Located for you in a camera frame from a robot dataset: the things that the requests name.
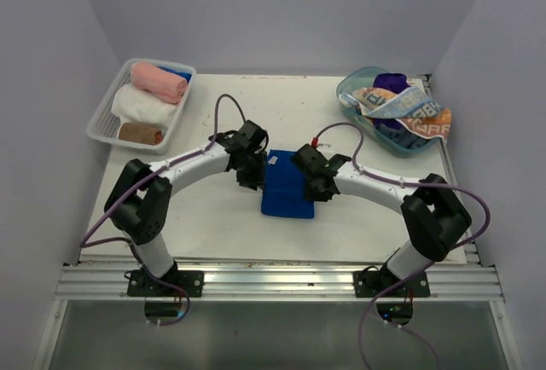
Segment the royal blue towel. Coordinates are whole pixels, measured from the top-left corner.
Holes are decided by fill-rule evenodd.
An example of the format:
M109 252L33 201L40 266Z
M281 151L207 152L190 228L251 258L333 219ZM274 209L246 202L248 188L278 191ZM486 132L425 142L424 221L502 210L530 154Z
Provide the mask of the royal blue towel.
M286 150L268 153L260 210L268 217L313 219L315 207L304 199L305 177L291 162L293 155Z

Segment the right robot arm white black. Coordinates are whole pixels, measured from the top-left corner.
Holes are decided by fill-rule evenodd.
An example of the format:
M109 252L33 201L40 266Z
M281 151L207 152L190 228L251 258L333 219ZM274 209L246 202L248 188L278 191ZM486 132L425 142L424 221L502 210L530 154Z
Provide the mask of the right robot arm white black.
M304 176L306 199L327 202L335 195L348 195L382 205L403 218L409 239L380 269L380 285L387 294L401 294L417 270L443 261L472 223L454 188L437 174L421 180L378 174L342 154L327 158L310 144L290 161Z

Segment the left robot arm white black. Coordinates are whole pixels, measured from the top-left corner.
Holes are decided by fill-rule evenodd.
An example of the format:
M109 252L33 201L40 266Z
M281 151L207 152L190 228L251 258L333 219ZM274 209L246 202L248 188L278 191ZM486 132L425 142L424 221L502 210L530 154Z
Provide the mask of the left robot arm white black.
M133 159L125 165L104 212L131 242L155 293L168 295L177 285L176 263L162 236L171 198L201 180L229 171L235 172L240 186L263 188L268 142L268 132L247 120L239 130L217 133L208 143L178 157L149 164Z

